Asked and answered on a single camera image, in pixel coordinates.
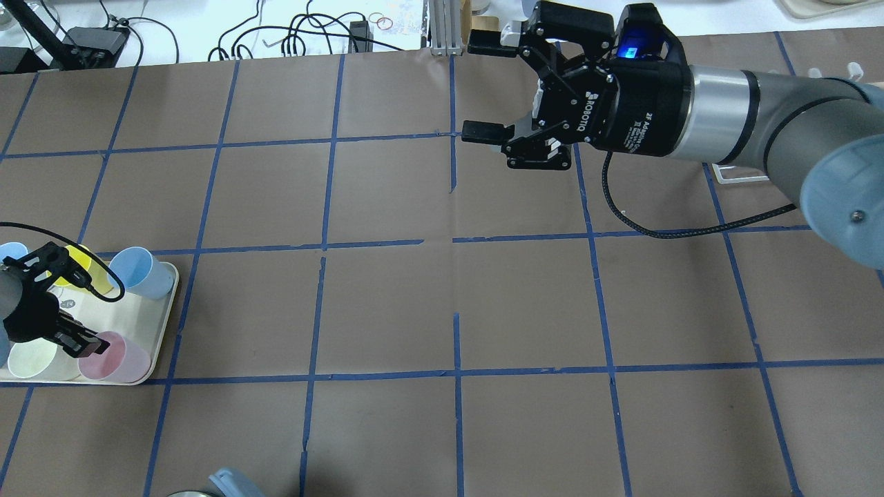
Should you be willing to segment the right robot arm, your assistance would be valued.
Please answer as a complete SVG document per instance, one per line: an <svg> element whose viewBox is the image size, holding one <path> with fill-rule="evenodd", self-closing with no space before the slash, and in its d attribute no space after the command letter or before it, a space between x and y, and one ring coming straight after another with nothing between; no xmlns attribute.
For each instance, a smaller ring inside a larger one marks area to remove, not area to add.
<svg viewBox="0 0 884 497"><path fill-rule="evenodd" d="M511 125L470 121L461 138L496 146L512 169L568 170L570 148L606 152L601 188L625 226L672 240L802 211L856 263L883 264L882 90L849 79L691 65L653 3L610 14L537 2L504 32L473 30L468 52L520 59L537 73L531 111ZM609 186L615 153L760 170L787 206L725 224L654 231Z"/></svg>

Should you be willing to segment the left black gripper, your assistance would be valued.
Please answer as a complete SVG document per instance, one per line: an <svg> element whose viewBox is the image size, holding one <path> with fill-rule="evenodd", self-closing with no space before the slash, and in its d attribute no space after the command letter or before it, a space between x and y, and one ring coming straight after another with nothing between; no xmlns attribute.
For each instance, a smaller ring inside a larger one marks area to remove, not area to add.
<svg viewBox="0 0 884 497"><path fill-rule="evenodd" d="M3 317L3 329L15 344L44 339L57 344L71 358L104 353L110 343L61 309L48 292L59 279L79 289L91 287L91 277L69 252L48 242L19 259L6 258L2 279L12 286L12 308Z"/></svg>

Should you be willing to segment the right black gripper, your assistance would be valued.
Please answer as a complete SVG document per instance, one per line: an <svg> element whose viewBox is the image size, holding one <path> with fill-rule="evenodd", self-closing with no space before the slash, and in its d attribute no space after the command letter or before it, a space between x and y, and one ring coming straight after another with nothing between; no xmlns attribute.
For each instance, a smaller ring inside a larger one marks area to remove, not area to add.
<svg viewBox="0 0 884 497"><path fill-rule="evenodd" d="M502 146L514 169L566 170L573 144L670 155L687 121L691 70L616 59L618 23L609 14L533 14L509 31L471 30L468 53L518 57L537 73L540 97L509 126L463 122L462 141Z"/></svg>

